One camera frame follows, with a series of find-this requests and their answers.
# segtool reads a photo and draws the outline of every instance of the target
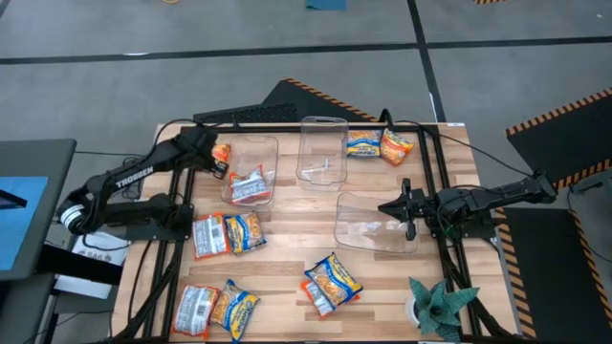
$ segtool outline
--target potted plant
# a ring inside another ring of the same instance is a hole
[[[445,293],[446,284],[444,280],[427,290],[421,282],[410,278],[414,297],[406,302],[406,312],[412,322],[421,328],[421,334],[436,332],[446,341],[459,342],[461,322],[456,314],[476,297],[479,289]]]

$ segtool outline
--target wooden tabletop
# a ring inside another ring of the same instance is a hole
[[[180,125],[168,126],[160,140],[179,133]],[[443,134],[468,142],[463,126],[440,124]],[[295,168],[299,134],[249,134],[278,139],[278,165],[273,201],[269,212],[262,212],[261,225],[267,244],[261,249],[240,256],[219,255],[195,262],[194,246],[190,239],[185,244],[180,270],[176,305],[183,285],[204,284],[223,288],[231,278],[236,285],[261,298],[255,306],[251,322],[243,336],[245,341],[264,340],[415,340],[422,338],[420,330],[411,325],[404,312],[410,297],[408,277],[421,280],[430,287],[443,279],[435,241],[425,224],[417,223],[418,250],[411,254],[389,254],[339,247],[334,238],[334,224],[338,196],[350,192],[360,197],[394,200],[400,195],[402,178],[410,178],[412,187],[426,189],[421,152],[417,136],[400,135],[415,143],[403,164],[393,167],[380,160],[348,159],[348,178],[340,191],[308,191],[297,183]],[[235,134],[219,135],[217,142],[230,142]],[[435,154],[428,140],[433,170]],[[451,184],[479,184],[473,156],[468,147],[442,138]],[[183,174],[181,185],[185,184]],[[441,188],[435,173],[436,188]],[[143,197],[165,193],[170,182],[169,173],[159,173],[144,182]],[[210,175],[196,174],[192,202],[197,215],[212,212],[240,213],[220,198],[221,187],[227,181],[216,181]],[[133,244],[128,252],[119,294],[113,313],[116,332],[126,325],[127,305],[134,284],[134,276],[145,243]],[[464,240],[472,283],[480,288],[478,297],[506,330],[515,333],[514,316],[506,291],[497,252],[479,239]],[[300,288],[306,278],[304,270],[335,252],[347,270],[363,284],[361,300],[342,305],[325,320],[318,320],[317,309]],[[151,287],[157,243],[145,257],[134,298],[135,313]],[[161,297],[155,316],[153,334],[159,334],[164,312],[165,294]],[[469,320],[462,314],[464,331],[469,331]],[[428,335],[425,339],[436,338]],[[193,338],[173,334],[171,340]],[[230,334],[218,325],[211,325],[210,341],[230,341]]]

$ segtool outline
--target clear plastic container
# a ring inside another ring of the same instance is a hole
[[[334,238],[341,247],[361,248],[391,253],[413,253],[419,248],[417,236],[407,241],[407,224],[378,210],[389,200],[358,197],[344,192],[338,197]]]
[[[266,136],[239,135],[231,139],[229,144],[231,146],[229,171],[221,189],[221,200],[227,204],[244,207],[257,207],[269,204],[273,198],[274,183],[276,181],[278,140]],[[261,183],[253,184],[248,183],[248,181],[242,181],[242,179],[246,179],[248,176],[257,178],[259,174],[257,170],[259,168],[261,168],[261,177],[263,177],[265,186]],[[249,186],[256,188],[261,196],[241,199],[241,196],[250,192]]]
[[[346,181],[348,122],[342,118],[306,117],[301,122],[295,174],[304,189],[337,191]]]

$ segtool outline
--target concrete floor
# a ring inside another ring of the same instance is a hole
[[[416,42],[404,0],[349,0],[344,12],[306,11],[303,3],[11,0],[0,18],[0,63],[9,57]],[[487,6],[417,0],[417,6],[428,42],[612,35],[606,0]],[[447,121],[465,122],[472,144],[522,169],[503,129],[609,87],[612,79],[609,43],[429,54]],[[283,76],[371,114],[387,107],[396,119],[434,121],[417,50],[0,65],[0,140],[75,138],[80,150],[141,153],[157,123],[259,103]],[[520,177],[475,157],[483,185]],[[121,160],[75,156],[65,192]],[[593,197],[574,197],[573,205],[586,211]],[[564,198],[554,206],[565,207]],[[605,226],[585,226],[593,247],[612,257]],[[56,227],[53,233],[65,238]],[[612,269],[596,259],[610,294]],[[108,314],[82,315],[58,327],[54,342],[98,340],[107,326]]]

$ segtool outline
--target blue object on floor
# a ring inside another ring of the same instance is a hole
[[[24,208],[0,210],[0,270],[12,268],[47,180],[47,177],[0,177],[0,189],[28,201]]]
[[[346,11],[346,0],[306,0],[306,8],[320,11]]]

